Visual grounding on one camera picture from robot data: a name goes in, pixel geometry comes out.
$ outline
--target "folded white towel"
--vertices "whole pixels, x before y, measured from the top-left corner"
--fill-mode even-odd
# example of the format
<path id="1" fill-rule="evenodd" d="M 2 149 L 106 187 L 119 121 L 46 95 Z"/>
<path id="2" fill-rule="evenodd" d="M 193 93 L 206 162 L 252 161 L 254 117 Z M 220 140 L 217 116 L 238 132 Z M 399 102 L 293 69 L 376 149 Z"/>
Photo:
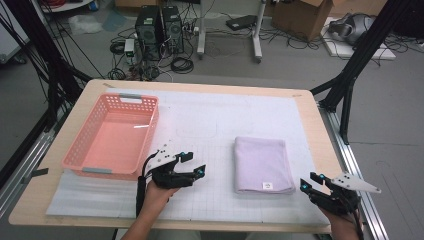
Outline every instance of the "folded white towel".
<path id="1" fill-rule="evenodd" d="M 295 192 L 284 140 L 237 137 L 234 149 L 237 193 Z"/>

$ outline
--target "pink plastic basket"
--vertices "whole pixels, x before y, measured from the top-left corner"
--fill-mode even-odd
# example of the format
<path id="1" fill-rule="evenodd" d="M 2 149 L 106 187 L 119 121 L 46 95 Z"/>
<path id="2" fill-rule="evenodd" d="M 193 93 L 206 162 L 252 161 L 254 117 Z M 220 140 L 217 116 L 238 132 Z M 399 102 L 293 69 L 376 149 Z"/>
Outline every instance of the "pink plastic basket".
<path id="1" fill-rule="evenodd" d="M 102 94 L 62 161 L 88 177 L 137 180 L 159 119 L 158 98 Z"/>

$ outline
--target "basket handle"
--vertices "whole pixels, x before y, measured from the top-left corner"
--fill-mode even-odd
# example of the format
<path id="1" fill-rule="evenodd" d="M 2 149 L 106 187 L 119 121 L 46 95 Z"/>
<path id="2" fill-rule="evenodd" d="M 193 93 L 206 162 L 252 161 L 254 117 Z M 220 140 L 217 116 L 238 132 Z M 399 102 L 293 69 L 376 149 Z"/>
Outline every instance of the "basket handle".
<path id="1" fill-rule="evenodd" d="M 140 99 L 141 100 L 140 94 L 120 93 L 119 97 L 120 98 L 131 98 L 131 99 Z"/>
<path id="2" fill-rule="evenodd" d="M 112 174 L 112 169 L 108 168 L 90 168 L 90 167 L 83 167 L 83 172 L 89 172 L 89 173 L 102 173 L 102 174 Z"/>
<path id="3" fill-rule="evenodd" d="M 140 94 L 120 93 L 119 98 L 121 102 L 138 103 L 138 104 L 143 103 L 143 100 L 141 99 Z"/>

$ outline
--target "wooden table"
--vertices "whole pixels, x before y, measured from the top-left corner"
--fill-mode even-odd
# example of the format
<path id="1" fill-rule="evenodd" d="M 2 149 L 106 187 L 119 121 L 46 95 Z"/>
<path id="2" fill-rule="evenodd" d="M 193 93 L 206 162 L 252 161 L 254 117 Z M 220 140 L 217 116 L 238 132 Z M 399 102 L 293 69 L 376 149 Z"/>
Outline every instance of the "wooden table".
<path id="1" fill-rule="evenodd" d="M 34 177 L 28 184 L 20 200 L 12 211 L 9 221 L 17 225 L 34 226 L 85 226 L 128 228 L 132 219 L 100 217 L 60 217 L 47 216 L 46 210 L 58 186 L 63 168 L 61 161 L 78 130 L 84 123 L 97 97 L 108 88 L 145 89 L 177 92 L 200 92 L 242 94 L 293 98 L 302 119 L 311 155 L 318 173 L 326 173 L 330 178 L 341 172 L 337 156 L 321 119 L 316 102 L 307 90 L 236 87 L 218 85 L 197 85 L 155 82 L 129 82 L 113 80 L 92 80 L 85 87 L 74 109 L 52 143 L 41 162 L 39 169 L 48 168 L 49 173 Z M 194 222 L 159 220 L 154 228 L 197 229 L 219 231 L 281 231 L 304 233 L 329 233 L 327 227 L 298 226 L 288 224 L 236 223 L 236 222 Z"/>

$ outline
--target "towel label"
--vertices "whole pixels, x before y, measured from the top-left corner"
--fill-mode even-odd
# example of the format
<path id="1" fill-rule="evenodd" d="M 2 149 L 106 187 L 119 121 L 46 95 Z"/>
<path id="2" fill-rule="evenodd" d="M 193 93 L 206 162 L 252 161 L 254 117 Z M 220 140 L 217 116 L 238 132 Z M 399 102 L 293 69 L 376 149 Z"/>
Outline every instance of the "towel label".
<path id="1" fill-rule="evenodd" d="M 263 182 L 262 183 L 262 189 L 263 190 L 272 190 L 274 188 L 272 187 L 272 183 L 270 183 L 270 182 Z"/>

